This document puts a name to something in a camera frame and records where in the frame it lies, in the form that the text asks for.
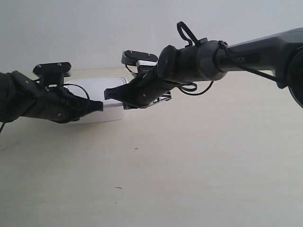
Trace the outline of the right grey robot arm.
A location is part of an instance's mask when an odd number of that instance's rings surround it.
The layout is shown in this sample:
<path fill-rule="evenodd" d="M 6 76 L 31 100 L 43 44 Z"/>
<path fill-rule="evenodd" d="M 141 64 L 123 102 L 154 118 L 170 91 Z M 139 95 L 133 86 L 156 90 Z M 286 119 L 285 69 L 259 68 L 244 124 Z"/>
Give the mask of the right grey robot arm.
<path fill-rule="evenodd" d="M 166 46 L 157 63 L 138 73 L 129 83 L 104 92 L 105 99 L 124 104 L 125 109 L 143 109 L 174 88 L 199 81 L 213 84 L 228 72 L 247 71 L 288 88 L 299 105 L 303 103 L 303 30 L 296 28 L 235 45 L 225 41 L 192 40 L 177 49 Z"/>

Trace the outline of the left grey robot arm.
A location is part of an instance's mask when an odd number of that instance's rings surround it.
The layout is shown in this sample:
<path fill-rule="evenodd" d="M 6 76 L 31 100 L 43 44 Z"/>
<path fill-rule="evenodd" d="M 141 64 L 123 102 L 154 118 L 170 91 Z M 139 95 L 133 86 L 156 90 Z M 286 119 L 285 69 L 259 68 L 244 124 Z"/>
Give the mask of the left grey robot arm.
<path fill-rule="evenodd" d="M 10 123 L 19 117 L 66 124 L 94 112 L 103 111 L 103 102 L 73 94 L 68 83 L 44 86 L 19 71 L 0 75 L 0 121 Z"/>

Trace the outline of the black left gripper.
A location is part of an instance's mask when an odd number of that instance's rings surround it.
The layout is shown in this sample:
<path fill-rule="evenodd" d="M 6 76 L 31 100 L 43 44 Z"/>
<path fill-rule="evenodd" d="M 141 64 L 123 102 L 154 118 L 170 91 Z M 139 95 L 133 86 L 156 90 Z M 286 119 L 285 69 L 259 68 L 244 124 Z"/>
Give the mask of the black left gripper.
<path fill-rule="evenodd" d="M 27 105 L 22 117 L 68 123 L 103 111 L 103 102 L 76 96 L 63 86 L 45 88 L 31 82 L 22 88 L 22 94 Z"/>

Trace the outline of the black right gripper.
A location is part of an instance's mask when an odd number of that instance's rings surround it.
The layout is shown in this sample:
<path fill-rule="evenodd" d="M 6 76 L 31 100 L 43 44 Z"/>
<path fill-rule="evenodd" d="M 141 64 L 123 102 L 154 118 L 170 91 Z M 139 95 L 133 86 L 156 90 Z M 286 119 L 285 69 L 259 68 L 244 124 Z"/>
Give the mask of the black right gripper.
<path fill-rule="evenodd" d="M 160 78 L 156 70 L 150 70 L 136 76 L 128 84 L 105 89 L 104 99 L 123 102 L 124 110 L 143 109 L 179 85 Z"/>

